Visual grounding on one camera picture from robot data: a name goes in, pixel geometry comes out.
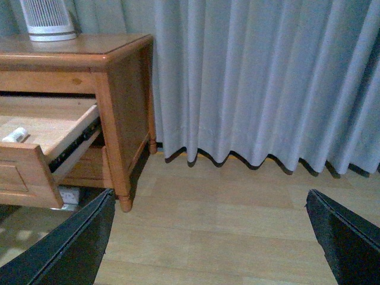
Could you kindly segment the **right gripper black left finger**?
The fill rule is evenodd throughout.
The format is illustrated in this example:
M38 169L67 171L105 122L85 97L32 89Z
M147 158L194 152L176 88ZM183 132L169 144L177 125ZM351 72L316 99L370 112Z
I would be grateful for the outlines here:
M115 194L104 190L28 250L1 267L1 284L93 284L106 252Z

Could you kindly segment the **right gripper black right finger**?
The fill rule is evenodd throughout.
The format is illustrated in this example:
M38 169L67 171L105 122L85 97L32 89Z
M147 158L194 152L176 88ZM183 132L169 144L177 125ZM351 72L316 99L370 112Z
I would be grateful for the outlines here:
M306 210L338 284L379 284L379 227L311 189Z

